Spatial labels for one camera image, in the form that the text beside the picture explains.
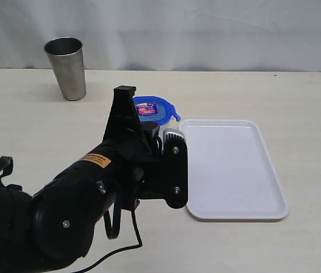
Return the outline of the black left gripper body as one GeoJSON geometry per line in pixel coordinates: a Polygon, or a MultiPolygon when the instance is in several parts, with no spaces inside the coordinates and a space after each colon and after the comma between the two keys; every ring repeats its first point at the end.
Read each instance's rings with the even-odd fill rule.
{"type": "Polygon", "coordinates": [[[114,88],[112,107],[102,143],[125,168],[120,182],[122,207],[130,210],[136,200],[163,199],[179,209],[188,201],[188,156],[185,140],[160,143],[159,126],[140,122],[133,96],[134,86],[114,88]]]}

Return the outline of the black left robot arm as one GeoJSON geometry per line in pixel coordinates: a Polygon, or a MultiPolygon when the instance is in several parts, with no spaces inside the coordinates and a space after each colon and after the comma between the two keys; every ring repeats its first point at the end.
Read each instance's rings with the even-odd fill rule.
{"type": "Polygon", "coordinates": [[[184,135],[141,122],[136,88],[114,89],[102,142],[59,173],[35,195],[4,185],[14,162],[0,157],[0,272],[49,272],[87,255],[94,228],[118,237],[121,213],[141,200],[162,199],[174,209],[188,201],[184,135]]]}

